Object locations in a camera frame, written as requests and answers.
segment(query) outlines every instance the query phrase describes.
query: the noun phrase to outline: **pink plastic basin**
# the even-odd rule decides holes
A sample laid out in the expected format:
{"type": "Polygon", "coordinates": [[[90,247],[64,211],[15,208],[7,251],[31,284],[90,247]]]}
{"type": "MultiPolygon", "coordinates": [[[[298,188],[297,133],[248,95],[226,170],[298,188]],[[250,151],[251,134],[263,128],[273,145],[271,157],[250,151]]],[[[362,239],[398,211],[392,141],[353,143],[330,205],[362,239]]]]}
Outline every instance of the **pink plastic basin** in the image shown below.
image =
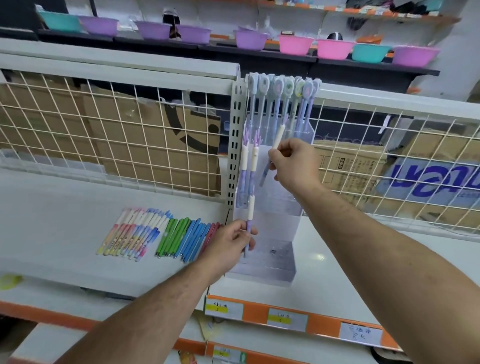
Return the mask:
{"type": "Polygon", "coordinates": [[[117,24],[119,22],[117,19],[99,18],[96,16],[79,16],[78,20],[80,20],[89,34],[100,36],[117,35],[117,24]]]}
{"type": "Polygon", "coordinates": [[[280,36],[280,52],[294,56],[304,56],[310,50],[313,38],[307,36],[280,36]]]}
{"type": "Polygon", "coordinates": [[[425,67],[440,50],[430,47],[398,46],[395,48],[392,63],[409,67],[425,67]]]}
{"type": "Polygon", "coordinates": [[[211,29],[194,25],[177,25],[182,42],[192,44],[208,44],[210,42],[211,29]]]}
{"type": "Polygon", "coordinates": [[[235,31],[237,47],[250,50],[262,50],[268,39],[267,33],[257,32],[255,30],[240,29],[235,31]]]}
{"type": "Polygon", "coordinates": [[[352,51],[355,42],[335,39],[318,39],[317,57],[327,60],[344,60],[352,51]]]}
{"type": "Polygon", "coordinates": [[[170,39],[170,24],[141,22],[135,24],[143,39],[168,40],[170,39]]]}

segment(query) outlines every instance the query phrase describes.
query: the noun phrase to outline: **shelf label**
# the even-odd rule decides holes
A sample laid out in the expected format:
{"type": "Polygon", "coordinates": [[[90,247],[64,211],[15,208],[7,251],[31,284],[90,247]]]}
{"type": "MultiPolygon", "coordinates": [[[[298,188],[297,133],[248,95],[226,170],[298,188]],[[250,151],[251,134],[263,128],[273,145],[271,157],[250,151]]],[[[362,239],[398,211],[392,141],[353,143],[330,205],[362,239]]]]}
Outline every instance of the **shelf label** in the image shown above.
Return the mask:
{"type": "Polygon", "coordinates": [[[243,304],[207,298],[205,313],[210,316],[241,321],[243,318],[243,304]]]}
{"type": "Polygon", "coordinates": [[[223,346],[217,345],[215,345],[213,348],[213,357],[230,363],[244,364],[247,362],[246,352],[241,352],[240,350],[230,348],[224,348],[223,346]]]}
{"type": "Polygon", "coordinates": [[[340,324],[340,333],[338,337],[346,341],[380,346],[383,333],[384,331],[379,328],[369,328],[366,326],[342,322],[340,324]]]}
{"type": "Polygon", "coordinates": [[[276,310],[274,308],[268,310],[267,325],[275,326],[277,328],[287,328],[290,330],[305,332],[307,330],[307,321],[308,315],[276,310]]]}

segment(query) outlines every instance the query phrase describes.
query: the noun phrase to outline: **clear plastic stand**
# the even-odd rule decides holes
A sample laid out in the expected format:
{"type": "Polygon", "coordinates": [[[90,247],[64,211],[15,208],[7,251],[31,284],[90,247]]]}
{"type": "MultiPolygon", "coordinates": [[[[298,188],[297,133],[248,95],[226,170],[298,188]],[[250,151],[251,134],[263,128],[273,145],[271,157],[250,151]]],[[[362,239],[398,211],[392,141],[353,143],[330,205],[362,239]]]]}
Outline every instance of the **clear plastic stand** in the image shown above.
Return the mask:
{"type": "MultiPolygon", "coordinates": [[[[309,122],[306,121],[305,123],[306,131],[304,132],[290,132],[290,124],[287,123],[282,140],[296,137],[311,144],[314,138],[314,131],[309,122]]],[[[262,125],[266,125],[266,117],[262,120],[262,125]]],[[[258,129],[257,121],[253,124],[251,135],[254,135],[258,129]]],[[[269,171],[263,187],[260,187],[260,179],[268,163],[268,151],[271,149],[273,139],[275,138],[273,126],[270,125],[268,129],[266,126],[260,127],[260,136],[262,144],[259,149],[258,167],[254,177],[255,210],[253,225],[259,231],[255,237],[257,246],[253,251],[249,252],[247,258],[242,257],[239,263],[226,276],[266,284],[289,286],[296,273],[292,241],[297,232],[303,210],[293,195],[283,188],[278,181],[274,180],[276,174],[274,171],[269,171]]],[[[251,156],[252,144],[250,144],[249,148],[245,190],[243,193],[240,193],[240,187],[237,186],[235,193],[234,219],[240,218],[245,220],[247,218],[251,156]]]]}

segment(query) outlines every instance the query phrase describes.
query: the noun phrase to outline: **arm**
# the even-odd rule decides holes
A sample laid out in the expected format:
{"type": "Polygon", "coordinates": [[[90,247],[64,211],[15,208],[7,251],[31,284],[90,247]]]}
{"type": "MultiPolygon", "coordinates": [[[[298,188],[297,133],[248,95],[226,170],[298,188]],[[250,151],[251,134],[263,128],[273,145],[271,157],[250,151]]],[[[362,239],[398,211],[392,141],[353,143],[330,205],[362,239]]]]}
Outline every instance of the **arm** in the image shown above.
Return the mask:
{"type": "Polygon", "coordinates": [[[413,362],[480,363],[480,288],[425,245],[322,186],[312,146],[289,139],[278,149],[269,152],[276,179],[303,206],[368,308],[413,362]]]}
{"type": "Polygon", "coordinates": [[[56,364],[163,363],[205,289],[255,246],[245,229],[241,220],[220,228],[195,262],[95,326],[56,364]]]}

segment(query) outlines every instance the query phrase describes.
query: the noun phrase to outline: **hand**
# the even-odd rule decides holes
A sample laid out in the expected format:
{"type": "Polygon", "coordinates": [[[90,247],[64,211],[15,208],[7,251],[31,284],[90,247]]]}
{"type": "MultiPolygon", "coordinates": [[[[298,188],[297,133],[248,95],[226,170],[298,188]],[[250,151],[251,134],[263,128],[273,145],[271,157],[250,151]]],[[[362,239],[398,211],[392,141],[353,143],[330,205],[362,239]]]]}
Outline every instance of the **hand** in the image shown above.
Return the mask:
{"type": "Polygon", "coordinates": [[[270,149],[271,170],[277,170],[275,180],[292,194],[302,194],[314,184],[319,184],[319,157],[315,148],[306,142],[292,138],[283,140],[278,149],[270,149]]]}
{"type": "MultiPolygon", "coordinates": [[[[197,261],[210,270],[210,284],[214,284],[238,263],[243,249],[252,250],[255,247],[255,240],[245,229],[247,222],[244,220],[235,220],[221,227],[199,255],[197,261]]],[[[257,229],[252,227],[252,235],[256,234],[257,229]]]]}

